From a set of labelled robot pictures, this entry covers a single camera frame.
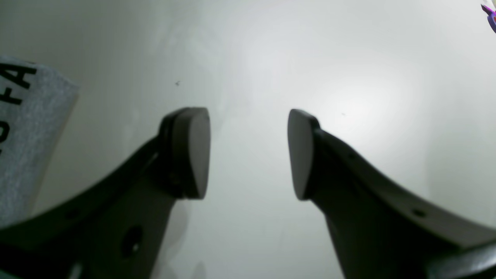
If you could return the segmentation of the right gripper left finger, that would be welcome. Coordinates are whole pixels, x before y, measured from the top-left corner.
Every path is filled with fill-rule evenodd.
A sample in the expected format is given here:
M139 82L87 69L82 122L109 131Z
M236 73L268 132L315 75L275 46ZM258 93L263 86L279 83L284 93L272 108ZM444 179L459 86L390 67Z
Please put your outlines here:
M101 182L2 229L1 278L150 278L176 201L205 197L210 146L207 108L169 113Z

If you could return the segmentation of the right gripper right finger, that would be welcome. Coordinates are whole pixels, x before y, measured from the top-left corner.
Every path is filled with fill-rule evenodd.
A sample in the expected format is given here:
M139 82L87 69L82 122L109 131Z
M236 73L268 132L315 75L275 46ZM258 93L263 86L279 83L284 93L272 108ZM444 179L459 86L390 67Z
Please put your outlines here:
M323 213L346 279L494 279L496 232L415 195L300 109L288 116L294 192Z

